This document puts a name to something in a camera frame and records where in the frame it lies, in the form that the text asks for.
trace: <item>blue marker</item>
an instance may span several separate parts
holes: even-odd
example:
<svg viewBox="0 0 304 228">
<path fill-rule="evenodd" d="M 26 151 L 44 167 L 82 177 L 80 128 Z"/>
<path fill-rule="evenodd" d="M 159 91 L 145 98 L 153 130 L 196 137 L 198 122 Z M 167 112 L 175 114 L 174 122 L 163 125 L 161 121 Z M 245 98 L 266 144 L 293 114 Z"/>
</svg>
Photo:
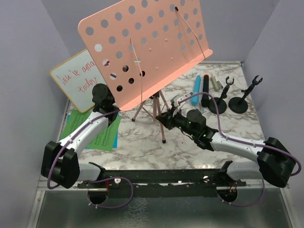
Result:
<svg viewBox="0 0 304 228">
<path fill-rule="evenodd" d="M 199 91 L 200 91 L 200 75 L 197 75 L 197 77 L 195 79 L 193 93 L 197 94 Z M 193 106 L 197 106 L 198 102 L 199 102 L 199 96 L 195 96 L 195 97 L 191 98 L 191 104 Z"/>
</svg>

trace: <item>tripod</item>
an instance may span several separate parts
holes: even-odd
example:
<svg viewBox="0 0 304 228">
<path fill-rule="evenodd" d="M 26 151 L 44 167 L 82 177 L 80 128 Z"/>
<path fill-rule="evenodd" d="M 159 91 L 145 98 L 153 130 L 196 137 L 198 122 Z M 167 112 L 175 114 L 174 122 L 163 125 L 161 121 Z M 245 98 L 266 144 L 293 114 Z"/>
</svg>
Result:
<svg viewBox="0 0 304 228">
<path fill-rule="evenodd" d="M 167 107 L 167 110 L 169 110 L 170 108 L 169 108 L 169 106 L 168 106 L 168 104 L 167 104 L 167 102 L 166 102 L 166 99 L 165 99 L 165 97 L 164 97 L 162 91 L 160 90 L 160 91 L 158 91 L 157 93 L 153 94 L 153 95 L 150 97 L 150 99 L 152 99 L 152 101 L 153 101 L 153 115 L 151 115 L 151 113 L 149 113 L 148 110 L 144 108 L 143 105 L 144 105 L 144 103 L 145 103 L 146 101 L 143 101 L 143 102 L 140 104 L 140 106 L 138 107 L 138 109 L 137 109 L 137 111 L 136 111 L 134 117 L 132 118 L 132 121 L 133 121 L 133 122 L 135 121 L 135 119 L 136 119 L 136 117 L 137 117 L 137 115 L 138 115 L 138 113 L 140 112 L 141 109 L 143 109 L 149 116 L 151 116 L 152 119 L 153 119 L 153 121 L 156 121 L 156 113 L 158 112 L 158 115 L 161 115 L 161 114 L 162 114 L 161 105 L 160 105 L 160 96 L 161 96 L 163 102 L 165 103 L 165 106 Z M 164 132 L 164 130 L 163 130 L 163 125 L 162 125 L 161 123 L 160 123 L 160 125 L 161 125 L 161 136 L 162 136 L 161 138 L 162 138 L 162 143 L 166 143 L 165 132 Z"/>
</svg>

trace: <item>whiteboard with red writing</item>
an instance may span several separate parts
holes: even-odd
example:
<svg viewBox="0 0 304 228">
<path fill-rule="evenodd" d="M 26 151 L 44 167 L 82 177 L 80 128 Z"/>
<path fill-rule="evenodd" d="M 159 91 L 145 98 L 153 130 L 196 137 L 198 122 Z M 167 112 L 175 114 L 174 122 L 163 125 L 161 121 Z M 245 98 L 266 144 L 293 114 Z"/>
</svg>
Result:
<svg viewBox="0 0 304 228">
<path fill-rule="evenodd" d="M 52 78 L 82 113 L 94 106 L 92 89 L 106 84 L 87 50 L 79 52 L 50 72 Z"/>
</svg>

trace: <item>wall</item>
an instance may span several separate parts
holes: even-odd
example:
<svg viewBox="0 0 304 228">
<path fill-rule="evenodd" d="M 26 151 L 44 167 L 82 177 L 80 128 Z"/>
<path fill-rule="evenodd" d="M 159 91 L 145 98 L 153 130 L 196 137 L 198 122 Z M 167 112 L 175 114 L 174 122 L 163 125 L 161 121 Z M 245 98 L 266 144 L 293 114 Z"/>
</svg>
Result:
<svg viewBox="0 0 304 228">
<path fill-rule="evenodd" d="M 304 1 L 280 0 L 245 61 L 247 83 L 261 75 L 252 92 L 266 137 L 279 139 L 304 163 Z M 293 203 L 304 227 L 304 172 L 290 178 Z"/>
<path fill-rule="evenodd" d="M 0 31 L 0 227 L 24 228 L 67 100 L 49 71 L 69 54 L 39 0 L 2 0 Z"/>
<path fill-rule="evenodd" d="M 69 53 L 85 49 L 81 19 L 120 0 L 41 0 Z M 213 55 L 208 61 L 244 61 L 278 0 L 200 0 Z"/>
</svg>

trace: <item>tripod leg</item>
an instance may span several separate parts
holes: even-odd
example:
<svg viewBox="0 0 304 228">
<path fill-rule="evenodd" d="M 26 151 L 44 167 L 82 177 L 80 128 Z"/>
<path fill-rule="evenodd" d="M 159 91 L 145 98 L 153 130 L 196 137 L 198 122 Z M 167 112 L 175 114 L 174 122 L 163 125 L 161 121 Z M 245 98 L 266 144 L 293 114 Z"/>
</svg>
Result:
<svg viewBox="0 0 304 228">
<path fill-rule="evenodd" d="M 153 121 L 156 121 L 156 98 L 153 98 Z"/>
<path fill-rule="evenodd" d="M 135 121 L 135 119 L 136 119 L 136 117 L 137 117 L 138 113 L 139 113 L 139 112 L 140 112 L 140 110 L 142 109 L 142 107 L 143 107 L 143 105 L 144 105 L 144 103 L 145 103 L 145 102 L 146 102 L 146 101 L 142 102 L 142 103 L 141 103 L 141 105 L 138 107 L 138 109 L 137 109 L 137 111 L 136 111 L 136 113 L 135 113 L 134 117 L 132 118 L 132 122 L 134 122 L 134 121 Z"/>
<path fill-rule="evenodd" d="M 159 94 L 161 95 L 161 98 L 162 98 L 163 102 L 165 103 L 165 106 L 167 107 L 167 110 L 169 110 L 170 107 L 169 107 L 168 103 L 166 102 L 166 98 L 165 98 L 165 96 L 163 95 L 163 93 L 162 93 L 161 90 L 159 91 Z"/>
<path fill-rule="evenodd" d="M 159 98 L 157 97 L 156 98 L 156 105 L 157 105 L 157 110 L 158 110 L 158 115 L 161 115 L 162 114 L 162 111 L 161 111 L 161 105 L 160 105 L 160 100 Z M 163 130 L 163 125 L 161 124 L 161 139 L 162 139 L 162 143 L 166 143 L 166 139 L 165 139 L 165 132 Z"/>
</svg>

